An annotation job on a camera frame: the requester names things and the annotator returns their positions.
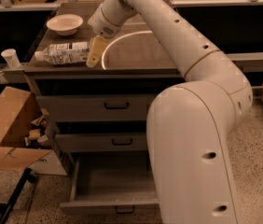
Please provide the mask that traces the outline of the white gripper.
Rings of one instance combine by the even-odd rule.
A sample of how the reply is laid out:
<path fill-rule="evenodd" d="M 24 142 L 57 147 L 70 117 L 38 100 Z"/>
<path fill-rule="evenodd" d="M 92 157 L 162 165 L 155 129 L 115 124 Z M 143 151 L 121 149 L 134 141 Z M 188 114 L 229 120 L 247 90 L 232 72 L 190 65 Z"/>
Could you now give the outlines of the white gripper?
<path fill-rule="evenodd" d="M 105 38 L 114 37 L 121 30 L 125 21 L 136 14 L 137 11 L 123 0 L 104 0 L 99 5 L 88 20 L 88 24 L 96 34 L 90 40 L 86 61 L 88 68 L 94 68 L 100 61 L 108 46 Z"/>

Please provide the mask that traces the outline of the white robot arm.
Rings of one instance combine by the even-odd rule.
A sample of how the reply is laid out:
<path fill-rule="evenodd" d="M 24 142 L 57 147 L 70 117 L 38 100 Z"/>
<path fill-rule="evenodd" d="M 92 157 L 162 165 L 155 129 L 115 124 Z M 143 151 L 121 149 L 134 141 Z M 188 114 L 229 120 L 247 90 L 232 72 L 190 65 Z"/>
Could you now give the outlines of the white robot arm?
<path fill-rule="evenodd" d="M 242 71 L 163 0 L 104 0 L 93 31 L 115 36 L 140 14 L 184 83 L 162 91 L 146 119 L 146 138 L 163 224 L 242 224 L 228 135 L 253 102 Z"/>

